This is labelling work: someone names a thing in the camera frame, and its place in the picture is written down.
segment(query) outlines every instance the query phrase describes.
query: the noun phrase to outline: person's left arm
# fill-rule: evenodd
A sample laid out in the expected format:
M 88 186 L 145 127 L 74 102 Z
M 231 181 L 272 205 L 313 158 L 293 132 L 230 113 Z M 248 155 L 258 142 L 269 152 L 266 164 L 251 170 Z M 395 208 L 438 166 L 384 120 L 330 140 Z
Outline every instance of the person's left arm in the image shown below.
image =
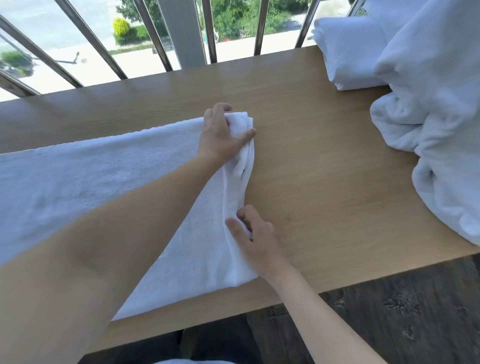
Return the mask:
M 254 137 L 216 104 L 195 158 L 0 267 L 0 362 L 76 364 L 157 260 L 213 174 Z

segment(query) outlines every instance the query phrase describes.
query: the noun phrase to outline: person's right arm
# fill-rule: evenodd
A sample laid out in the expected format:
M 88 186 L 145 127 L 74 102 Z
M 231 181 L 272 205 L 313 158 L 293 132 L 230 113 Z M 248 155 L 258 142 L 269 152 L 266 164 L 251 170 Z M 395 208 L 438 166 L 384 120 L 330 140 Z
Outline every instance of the person's right arm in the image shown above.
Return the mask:
M 289 263 L 281 253 L 273 225 L 265 222 L 251 205 L 241 208 L 237 216 L 252 232 L 252 240 L 235 219 L 228 218 L 225 224 L 248 264 L 280 296 L 313 361 L 317 364 L 385 364 Z

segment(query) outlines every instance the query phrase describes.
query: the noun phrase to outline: hand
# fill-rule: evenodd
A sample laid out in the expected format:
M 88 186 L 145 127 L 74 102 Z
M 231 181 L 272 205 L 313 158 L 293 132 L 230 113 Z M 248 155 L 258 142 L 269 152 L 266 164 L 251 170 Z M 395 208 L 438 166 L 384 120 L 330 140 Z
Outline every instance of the hand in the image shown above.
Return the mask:
M 231 136 L 225 119 L 225 111 L 231 110 L 231 105 L 218 103 L 213 109 L 206 110 L 204 115 L 204 127 L 197 155 L 212 158 L 220 166 L 236 156 L 257 134 L 255 129 L 250 129 L 239 137 Z
M 260 277 L 274 285 L 274 281 L 290 267 L 290 263 L 280 250 L 273 225 L 264 221 L 252 205 L 238 210 L 237 217 L 252 232 L 252 240 L 234 218 L 226 219 L 226 226 L 250 267 Z

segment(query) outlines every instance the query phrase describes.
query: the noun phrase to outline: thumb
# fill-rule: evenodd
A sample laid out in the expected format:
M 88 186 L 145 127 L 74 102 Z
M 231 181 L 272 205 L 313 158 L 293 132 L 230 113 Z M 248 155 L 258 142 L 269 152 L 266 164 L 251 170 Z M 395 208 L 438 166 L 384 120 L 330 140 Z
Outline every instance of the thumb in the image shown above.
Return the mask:
M 238 140 L 240 148 L 248 144 L 256 135 L 257 135 L 257 129 L 249 129 L 246 132 L 244 132 L 242 135 L 237 137 L 236 139 Z
M 241 247 L 247 243 L 250 243 L 250 239 L 248 238 L 247 234 L 243 231 L 240 223 L 236 221 L 234 218 L 228 218 L 225 220 L 225 225 L 227 226 L 230 234 L 235 239 L 237 244 Z

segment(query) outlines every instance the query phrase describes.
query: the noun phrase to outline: wooden table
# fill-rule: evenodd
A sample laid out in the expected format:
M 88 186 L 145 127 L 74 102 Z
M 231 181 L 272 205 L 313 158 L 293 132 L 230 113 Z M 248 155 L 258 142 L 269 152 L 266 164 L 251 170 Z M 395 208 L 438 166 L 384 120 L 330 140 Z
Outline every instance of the wooden table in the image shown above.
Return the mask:
M 0 152 L 121 134 L 225 101 L 258 129 L 246 202 L 318 291 L 473 254 L 415 193 L 413 153 L 370 121 L 385 88 L 337 92 L 317 47 L 0 103 Z M 92 351 L 278 303 L 261 279 L 112 322 Z

